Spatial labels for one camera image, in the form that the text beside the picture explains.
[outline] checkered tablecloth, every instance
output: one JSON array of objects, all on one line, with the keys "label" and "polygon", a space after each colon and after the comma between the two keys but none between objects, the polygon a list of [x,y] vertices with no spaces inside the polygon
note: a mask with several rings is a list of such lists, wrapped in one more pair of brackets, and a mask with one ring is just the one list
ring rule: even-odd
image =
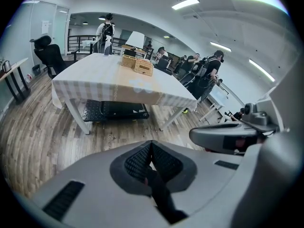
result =
[{"label": "checkered tablecloth", "polygon": [[168,105],[195,109],[197,100],[174,77],[158,69],[152,76],[121,66],[122,57],[93,53],[74,63],[52,80],[53,104],[60,97]]}]

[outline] office chair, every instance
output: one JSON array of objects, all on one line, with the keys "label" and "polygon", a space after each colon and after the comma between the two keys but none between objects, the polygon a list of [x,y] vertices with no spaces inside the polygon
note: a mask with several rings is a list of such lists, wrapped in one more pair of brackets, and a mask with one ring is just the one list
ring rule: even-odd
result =
[{"label": "office chair", "polygon": [[31,39],[30,42],[34,43],[34,52],[42,63],[47,66],[47,74],[52,79],[77,61],[76,52],[78,52],[80,48],[72,51],[72,54],[74,54],[73,61],[64,61],[62,59],[59,46],[56,44],[50,45],[52,42],[50,36],[42,36],[38,39]]}]

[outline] trash can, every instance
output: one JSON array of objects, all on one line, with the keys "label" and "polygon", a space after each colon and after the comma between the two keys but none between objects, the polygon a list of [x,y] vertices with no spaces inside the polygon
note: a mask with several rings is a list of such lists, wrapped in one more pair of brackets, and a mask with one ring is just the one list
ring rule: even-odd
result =
[{"label": "trash can", "polygon": [[36,66],[33,66],[32,70],[34,72],[34,75],[38,76],[41,73],[41,71],[40,71],[40,64],[37,64]]}]

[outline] wooden box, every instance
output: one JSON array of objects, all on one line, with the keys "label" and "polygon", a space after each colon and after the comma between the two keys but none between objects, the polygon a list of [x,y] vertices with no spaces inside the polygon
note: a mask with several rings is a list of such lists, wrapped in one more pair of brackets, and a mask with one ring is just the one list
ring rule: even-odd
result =
[{"label": "wooden box", "polygon": [[123,55],[122,60],[122,66],[135,68],[136,58],[129,56],[129,55]]},{"label": "wooden box", "polygon": [[136,60],[135,68],[136,73],[145,74],[152,76],[153,74],[153,64],[150,61],[145,61],[142,59]]}]

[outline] table leg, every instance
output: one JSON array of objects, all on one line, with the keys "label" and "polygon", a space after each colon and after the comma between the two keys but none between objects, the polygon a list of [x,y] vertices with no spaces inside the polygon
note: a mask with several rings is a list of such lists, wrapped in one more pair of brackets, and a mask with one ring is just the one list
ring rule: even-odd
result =
[{"label": "table leg", "polygon": [[90,128],[86,125],[84,120],[82,120],[82,117],[78,111],[77,105],[75,104],[74,99],[66,99],[66,105],[74,117],[75,121],[79,125],[79,127],[84,131],[85,134],[90,134]]},{"label": "table leg", "polygon": [[179,107],[171,117],[160,127],[160,130],[163,131],[166,127],[168,127],[185,109],[185,107]]},{"label": "table leg", "polygon": [[19,85],[18,85],[18,83],[17,83],[17,81],[16,81],[16,78],[15,78],[15,76],[14,76],[14,73],[12,72],[12,73],[10,74],[10,76],[11,76],[11,79],[13,80],[13,83],[14,83],[16,89],[17,89],[18,92],[19,92],[20,97],[22,98],[22,100],[25,100],[25,97],[24,97],[24,95],[23,95],[23,93],[22,93],[21,89],[19,88]]},{"label": "table leg", "polygon": [[8,80],[8,78],[5,78],[5,82],[8,85],[9,91],[11,92],[11,94],[13,95],[13,97],[15,98],[16,102],[19,102],[19,99],[17,98],[15,92],[13,91],[12,87],[10,86],[10,82]]},{"label": "table leg", "polygon": [[23,83],[25,89],[26,89],[26,90],[29,90],[29,88],[28,88],[28,86],[27,86],[27,83],[25,82],[24,77],[23,77],[23,75],[22,75],[22,72],[21,72],[20,67],[18,67],[18,72],[19,72],[19,76],[20,76],[20,78],[21,78],[21,81],[22,81],[22,83]]},{"label": "table leg", "polygon": [[214,106],[211,110],[209,110],[206,115],[204,115],[203,117],[200,118],[200,122],[201,120],[203,120],[204,118],[206,118],[208,115],[210,115],[214,110],[216,109],[216,106]]}]

